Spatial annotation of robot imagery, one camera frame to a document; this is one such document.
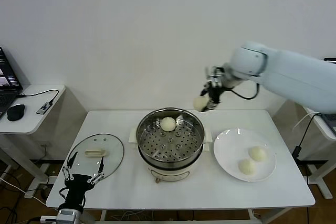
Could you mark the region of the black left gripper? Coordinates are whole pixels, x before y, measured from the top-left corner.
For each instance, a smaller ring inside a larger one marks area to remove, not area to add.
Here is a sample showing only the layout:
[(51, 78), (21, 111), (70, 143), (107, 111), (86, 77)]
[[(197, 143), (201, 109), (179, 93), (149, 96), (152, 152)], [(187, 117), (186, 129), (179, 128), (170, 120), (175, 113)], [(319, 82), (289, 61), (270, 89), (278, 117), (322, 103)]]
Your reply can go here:
[(86, 203), (86, 192), (94, 188), (95, 184), (104, 178), (104, 157), (98, 162), (98, 171), (93, 176), (82, 174), (71, 174), (71, 168), (74, 164), (78, 152), (74, 152), (65, 166), (62, 167), (62, 173), (65, 178), (65, 185), (68, 189), (64, 207), (68, 209), (83, 210)]

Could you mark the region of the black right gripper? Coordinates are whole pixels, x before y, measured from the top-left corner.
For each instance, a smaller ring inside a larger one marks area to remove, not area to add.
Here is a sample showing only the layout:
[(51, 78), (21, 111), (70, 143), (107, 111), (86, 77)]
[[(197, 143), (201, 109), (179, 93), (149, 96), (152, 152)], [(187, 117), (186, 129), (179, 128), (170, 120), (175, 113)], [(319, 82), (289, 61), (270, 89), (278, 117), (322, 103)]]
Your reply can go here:
[[(205, 96), (206, 104), (204, 111), (210, 111), (217, 108), (220, 104), (219, 96), (226, 91), (232, 90), (238, 85), (238, 78), (232, 74), (232, 68), (228, 63), (222, 66), (211, 67), (211, 81), (204, 84), (201, 96)], [(212, 88), (212, 94), (215, 98), (209, 96), (209, 90)]]

